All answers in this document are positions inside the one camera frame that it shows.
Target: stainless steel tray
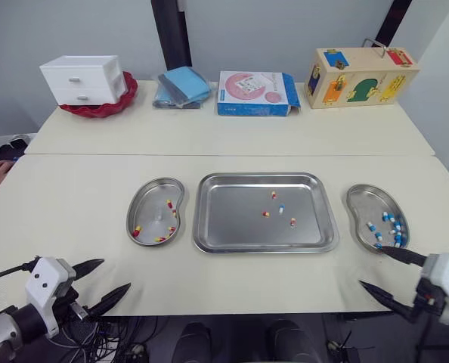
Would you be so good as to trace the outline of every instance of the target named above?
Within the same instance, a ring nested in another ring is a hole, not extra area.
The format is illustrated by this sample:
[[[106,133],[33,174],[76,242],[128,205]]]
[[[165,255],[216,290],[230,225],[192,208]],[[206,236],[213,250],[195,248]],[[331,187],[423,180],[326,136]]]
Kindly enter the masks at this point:
[[[311,174],[295,172],[206,176],[193,234],[208,253],[326,252],[339,241],[324,186]]]
[[[179,232],[181,218],[179,207],[184,197],[184,186],[173,178],[149,181],[132,199],[127,212],[127,233],[131,240],[141,246],[156,246],[173,240]],[[171,200],[172,208],[167,205]],[[136,226],[141,226],[137,237],[132,236]]]
[[[359,242],[370,250],[377,251],[376,236],[367,226],[368,222],[374,224],[377,231],[382,234],[383,246],[394,246],[394,235],[389,232],[394,229],[391,222],[382,220],[382,213],[394,215],[401,223],[401,233],[404,237],[403,248],[406,248],[410,240],[410,231],[401,208],[392,197],[382,189],[373,185],[357,184],[350,188],[346,198],[347,206],[351,210],[355,222],[355,235]]]

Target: blue cloth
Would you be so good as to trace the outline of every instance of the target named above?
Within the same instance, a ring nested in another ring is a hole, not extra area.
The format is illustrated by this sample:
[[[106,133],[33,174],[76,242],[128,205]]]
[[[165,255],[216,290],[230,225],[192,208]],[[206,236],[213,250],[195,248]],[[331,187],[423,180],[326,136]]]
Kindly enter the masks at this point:
[[[201,102],[201,100],[190,102],[189,104],[185,104],[182,108],[201,108]],[[159,85],[157,88],[152,105],[155,108],[180,108],[172,101],[171,96],[162,85]]]
[[[206,80],[190,67],[176,68],[157,78],[177,105],[203,100],[211,91]]]

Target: black pole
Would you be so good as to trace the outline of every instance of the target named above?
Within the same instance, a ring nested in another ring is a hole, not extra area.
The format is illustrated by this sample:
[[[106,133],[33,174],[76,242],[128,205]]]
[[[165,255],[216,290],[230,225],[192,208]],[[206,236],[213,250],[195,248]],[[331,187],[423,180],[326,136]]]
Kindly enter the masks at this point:
[[[176,0],[151,0],[157,32],[168,70],[191,66],[186,18]]]

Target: drawer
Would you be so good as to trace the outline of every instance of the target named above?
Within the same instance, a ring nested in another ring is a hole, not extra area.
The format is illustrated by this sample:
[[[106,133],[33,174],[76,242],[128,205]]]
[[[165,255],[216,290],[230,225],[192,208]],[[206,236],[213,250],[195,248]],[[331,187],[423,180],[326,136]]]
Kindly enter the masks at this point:
[[[115,104],[119,99],[108,88],[52,88],[58,104]]]
[[[100,88],[109,87],[105,72],[95,68],[42,68],[50,88]]]

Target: blue and white capsule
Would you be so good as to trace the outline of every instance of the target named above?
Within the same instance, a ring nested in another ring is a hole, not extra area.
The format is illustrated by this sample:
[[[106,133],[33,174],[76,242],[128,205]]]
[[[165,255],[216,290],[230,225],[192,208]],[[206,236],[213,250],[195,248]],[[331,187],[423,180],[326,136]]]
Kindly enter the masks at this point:
[[[371,232],[375,232],[376,231],[376,226],[373,225],[371,222],[367,223],[367,227],[369,228],[369,231],[371,231]]]

